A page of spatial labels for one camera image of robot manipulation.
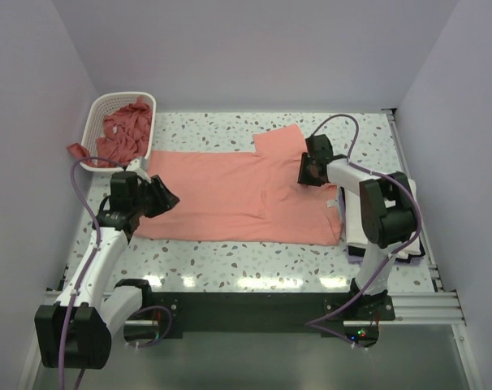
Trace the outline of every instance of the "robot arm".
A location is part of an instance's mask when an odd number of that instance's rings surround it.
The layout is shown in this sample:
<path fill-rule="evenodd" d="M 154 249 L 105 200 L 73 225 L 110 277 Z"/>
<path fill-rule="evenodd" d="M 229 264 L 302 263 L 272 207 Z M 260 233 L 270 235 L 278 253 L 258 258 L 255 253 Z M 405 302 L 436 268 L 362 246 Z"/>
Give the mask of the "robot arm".
<path fill-rule="evenodd" d="M 335 183 L 360 197 L 362 227 L 369 240 L 360 272 L 351 283 L 352 289 L 360 291 L 382 265 L 382 260 L 407 241 L 416 230 L 413 205 L 389 180 L 356 169 L 342 154 L 335 156 L 327 136 L 313 135 L 306 139 L 306 145 L 308 153 L 302 154 L 298 178 L 300 184 L 320 186 Z M 404 173 L 396 172 L 388 176 L 410 192 Z M 387 208 L 386 199 L 395 204 Z M 364 295 L 386 295 L 394 260 L 395 257 L 392 257 L 384 266 Z"/>
<path fill-rule="evenodd" d="M 109 201 L 110 207 L 104 210 Z M 110 298 L 103 300 L 114 264 L 140 224 L 140 217 L 152 218 L 171 210 L 179 199 L 156 175 L 150 178 L 139 159 L 126 171 L 110 179 L 110 195 L 97 214 L 101 240 L 93 231 L 88 248 L 70 283 L 53 305 L 42 305 L 35 315 L 35 326 L 46 367 L 58 366 L 58 348 L 67 306 L 76 296 L 71 323 L 67 329 L 66 368 L 102 368 L 109 358 L 111 341 L 124 322 L 139 308 L 148 306 L 149 283 L 124 279 L 116 284 Z M 89 257 L 96 250 L 86 268 Z M 78 281 L 80 286 L 75 290 Z"/>

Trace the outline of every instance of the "laundry basket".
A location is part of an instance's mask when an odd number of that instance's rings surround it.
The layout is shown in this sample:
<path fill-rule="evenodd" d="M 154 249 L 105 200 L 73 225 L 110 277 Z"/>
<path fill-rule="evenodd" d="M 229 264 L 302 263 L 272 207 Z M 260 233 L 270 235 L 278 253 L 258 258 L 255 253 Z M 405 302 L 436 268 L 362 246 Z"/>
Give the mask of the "laundry basket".
<path fill-rule="evenodd" d="M 150 121 L 150 137 L 149 145 L 147 146 L 147 152 L 145 154 L 145 160 L 149 160 L 150 151 L 152 149 L 152 139 L 154 134 L 154 120 L 156 119 L 156 99 L 145 92 L 117 92 L 108 93 L 107 95 L 100 96 L 94 101 L 91 106 L 91 111 L 85 124 L 84 136 L 82 136 L 81 145 L 86 148 L 92 156 L 97 155 L 97 139 L 103 137 L 103 119 L 106 115 L 110 115 L 120 108 L 130 103 L 135 103 L 136 99 L 142 96 L 143 102 L 147 103 L 152 110 L 152 120 Z M 80 165 L 91 172 L 98 173 L 115 173 L 121 171 L 120 168 L 96 168 L 91 167 L 83 162 Z"/>

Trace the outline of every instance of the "speckled tabletop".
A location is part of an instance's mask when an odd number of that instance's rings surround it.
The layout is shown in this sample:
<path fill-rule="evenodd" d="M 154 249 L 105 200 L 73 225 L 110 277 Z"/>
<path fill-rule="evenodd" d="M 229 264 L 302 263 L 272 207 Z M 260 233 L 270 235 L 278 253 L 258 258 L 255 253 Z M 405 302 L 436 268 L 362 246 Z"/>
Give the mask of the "speckled tabletop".
<path fill-rule="evenodd" d="M 252 135 L 298 124 L 304 136 L 331 114 L 313 113 L 158 113 L 153 148 L 176 151 L 254 151 Z M 391 129 L 384 114 L 354 114 L 360 137 L 353 159 L 377 171 L 400 170 Z M 347 153 L 354 125 L 333 119 L 323 129 L 335 153 Z M 109 192 L 109 176 L 96 174 L 88 202 L 98 208 Z M 91 231 L 87 211 L 81 216 L 68 258 L 72 277 Z M 154 291 L 196 292 L 328 292 L 346 291 L 360 269 L 349 264 L 345 242 L 339 246 L 272 242 L 199 242 L 133 237 L 116 263 L 107 290 L 122 278 L 145 278 Z M 428 262 L 394 266 L 391 293 L 433 292 Z"/>

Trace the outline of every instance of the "light purple wall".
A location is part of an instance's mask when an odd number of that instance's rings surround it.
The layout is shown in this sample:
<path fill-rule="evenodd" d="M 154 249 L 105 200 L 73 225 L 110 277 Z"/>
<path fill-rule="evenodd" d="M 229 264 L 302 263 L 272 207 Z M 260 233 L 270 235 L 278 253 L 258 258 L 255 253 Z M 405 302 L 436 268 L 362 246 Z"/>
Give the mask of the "light purple wall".
<path fill-rule="evenodd" d="M 15 388 L 35 310 L 65 265 L 80 209 L 65 146 L 94 98 L 53 4 L 0 0 L 0 390 Z"/>
<path fill-rule="evenodd" d="M 159 110 L 396 107 L 457 0 L 53 0 L 101 93 Z"/>
<path fill-rule="evenodd" d="M 492 389 L 492 0 L 460 0 L 398 109 L 442 279 Z"/>

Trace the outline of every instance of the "purple cable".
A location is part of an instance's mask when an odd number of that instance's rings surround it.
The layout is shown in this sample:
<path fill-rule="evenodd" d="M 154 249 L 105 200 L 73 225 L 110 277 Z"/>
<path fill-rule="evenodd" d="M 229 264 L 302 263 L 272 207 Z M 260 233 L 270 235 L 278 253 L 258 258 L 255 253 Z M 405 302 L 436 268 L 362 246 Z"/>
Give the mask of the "purple cable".
<path fill-rule="evenodd" d="M 152 347 L 153 345 L 156 345 L 157 343 L 159 343 L 161 340 L 163 340 L 165 338 L 165 336 L 170 331 L 170 328 L 172 327 L 172 313 L 170 312 L 170 310 L 168 310 L 164 306 L 158 306 L 158 305 L 157 306 L 148 306 L 148 307 L 145 307 L 141 310 L 138 310 L 133 315 L 142 314 L 142 313 L 145 313 L 145 312 L 150 311 L 150 310 L 161 310 L 161 311 L 165 312 L 168 315 L 168 325 L 166 326 L 166 330 L 159 337 L 156 337 L 154 340 L 151 340 L 145 344 L 139 344 L 138 348 Z"/>
<path fill-rule="evenodd" d="M 91 254 L 89 255 L 87 262 L 85 262 L 84 267 L 80 271 L 80 274 L 78 276 L 78 279 L 76 280 L 75 286 L 73 289 L 78 290 L 80 287 L 80 284 L 82 283 L 82 279 L 84 278 L 87 270 L 89 269 L 89 266 L 91 265 L 91 262 L 94 259 L 94 255 L 97 253 L 96 247 L 100 245 L 101 241 L 101 230 L 100 230 L 100 224 L 97 221 L 97 216 L 94 214 L 93 209 L 89 207 L 89 204 L 85 200 L 84 196 L 82 195 L 82 192 L 78 188 L 78 184 L 76 183 L 75 179 L 75 169 L 78 167 L 80 163 L 83 161 L 87 160 L 101 160 L 101 161 L 107 161 L 108 163 L 112 163 L 118 167 L 124 167 L 123 164 L 109 160 L 108 158 L 103 158 L 103 157 L 83 157 L 75 161 L 73 166 L 71 167 L 71 171 L 69 173 L 69 176 L 71 178 L 71 184 L 73 186 L 73 189 L 75 190 L 76 196 L 80 199 L 80 202 L 82 205 L 84 205 L 85 209 L 88 211 L 89 216 L 93 220 L 94 228 L 97 232 L 97 238 L 96 238 L 96 245 L 91 251 Z M 58 386 L 60 390 L 63 390 L 65 388 L 65 381 L 64 381 L 64 376 L 65 376 L 65 371 L 64 371 L 64 361 L 65 361 L 65 353 L 66 353 L 66 338 L 67 338 L 67 329 L 69 328 L 69 321 L 71 320 L 71 312 L 73 311 L 73 305 L 75 304 L 75 299 L 76 295 L 71 295 L 71 299 L 69 300 L 69 305 L 67 306 L 66 309 L 66 315 L 64 317 L 64 322 L 62 326 L 62 333 L 60 335 L 60 345 L 58 347 Z M 82 376 L 84 376 L 84 370 L 80 372 L 78 375 L 79 378 L 76 380 L 77 383 L 75 383 L 75 386 L 80 386 L 80 381 L 82 380 Z"/>
<path fill-rule="evenodd" d="M 400 183 L 398 182 L 397 180 L 395 180 L 394 178 L 388 176 L 388 175 L 385 175 L 381 172 L 376 172 L 376 171 L 371 171 L 370 169 L 367 169 L 365 167 L 362 167 L 360 165 L 357 165 L 353 162 L 350 162 L 349 159 L 351 157 L 351 154 L 352 154 L 352 151 L 354 149 L 354 144 L 356 143 L 357 139 L 358 139 L 358 135 L 360 133 L 360 125 L 358 124 L 358 121 L 351 115 L 347 115 L 347 114 L 337 114 L 337 115 L 332 115 L 330 116 L 329 118 L 327 118 L 326 120 L 324 120 L 319 126 L 318 128 L 313 132 L 312 135 L 316 134 L 317 131 L 324 125 L 326 124 L 327 122 L 329 122 L 331 119 L 333 118 L 338 118 L 338 117 L 345 117 L 345 118 L 349 118 L 350 120 L 352 120 L 354 122 L 354 124 L 356 125 L 356 130 L 355 130 L 355 134 L 354 134 L 354 138 L 352 139 L 352 143 L 351 143 L 351 147 L 349 148 L 349 151 L 347 152 L 347 161 L 348 161 L 348 164 L 359 170 L 359 171 L 362 171 L 364 173 L 368 173 L 370 175 L 373 175 L 373 176 L 378 176 L 378 177 L 382 177 L 383 179 L 385 180 L 388 180 L 390 181 L 393 185 L 395 185 L 396 187 L 398 187 L 406 196 L 407 198 L 410 200 L 410 202 L 412 203 L 412 206 L 414 208 L 414 215 L 416 217 L 416 221 L 417 221 L 417 227 L 416 227 L 416 231 L 414 232 L 414 234 L 412 235 L 412 237 L 404 242 L 402 245 L 400 245 L 398 248 L 394 249 L 392 252 L 391 252 L 391 257 L 392 256 L 395 256 L 400 250 L 406 248 L 407 246 L 409 246 L 420 234 L 421 234 L 421 229 L 423 228 L 423 225 L 422 225 L 422 215 L 421 215 L 421 210 L 419 208 L 419 205 L 417 204 L 416 200 L 414 199 L 414 197 L 412 196 L 412 194 Z M 344 335 L 341 335 L 339 334 L 338 332 L 336 331 L 333 331 L 327 327 L 322 327 L 320 325 L 317 325 L 318 323 L 322 322 L 322 321 L 326 321 L 327 319 L 332 319 L 335 315 L 338 315 L 340 313 L 342 313 L 344 310 L 346 310 L 350 305 L 352 305 L 355 301 L 357 301 L 362 295 L 363 293 L 367 290 L 367 288 L 369 288 L 369 286 L 375 281 L 375 279 L 378 277 L 379 273 L 382 271 L 382 269 L 386 266 L 386 264 L 391 260 L 391 258 L 389 258 L 388 256 L 382 261 L 382 264 L 380 264 L 380 266 L 377 268 L 377 270 L 374 272 L 374 274 L 370 277 L 369 281 L 367 281 L 366 285 L 363 286 L 360 291 L 354 296 L 352 297 L 349 301 L 347 301 L 346 303 L 344 303 L 342 306 L 340 306 L 338 309 L 332 311 L 331 313 L 329 314 L 326 314 L 320 318 L 316 318 L 312 321 L 309 321 L 307 322 L 305 325 L 308 326 L 308 327 L 313 327 L 314 329 L 317 329 L 319 331 L 323 331 L 323 332 L 326 332 L 326 333 L 330 333 L 331 335 L 333 336 L 336 336 L 342 340 L 345 340 L 347 341 L 349 344 L 353 344 L 355 345 L 356 347 L 360 347 L 360 348 L 363 348 L 361 345 L 359 344 L 356 344 L 356 343 L 352 343 L 347 337 L 345 337 Z"/>

